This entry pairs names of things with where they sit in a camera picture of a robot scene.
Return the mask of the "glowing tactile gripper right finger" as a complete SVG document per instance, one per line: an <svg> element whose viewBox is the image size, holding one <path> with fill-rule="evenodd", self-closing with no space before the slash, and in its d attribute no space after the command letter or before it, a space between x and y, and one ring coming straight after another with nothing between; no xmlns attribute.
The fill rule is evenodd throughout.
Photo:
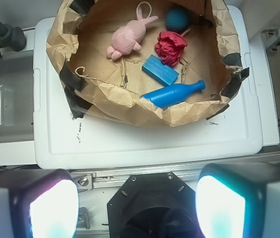
<svg viewBox="0 0 280 238"><path fill-rule="evenodd" d="M280 238L280 163L213 163L196 186L207 238Z"/></svg>

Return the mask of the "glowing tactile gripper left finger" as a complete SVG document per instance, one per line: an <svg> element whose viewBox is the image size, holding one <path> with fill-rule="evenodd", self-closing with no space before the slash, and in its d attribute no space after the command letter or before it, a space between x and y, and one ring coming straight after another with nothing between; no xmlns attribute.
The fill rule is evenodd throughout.
<svg viewBox="0 0 280 238"><path fill-rule="evenodd" d="M0 170L0 238L71 238L78 209L68 171Z"/></svg>

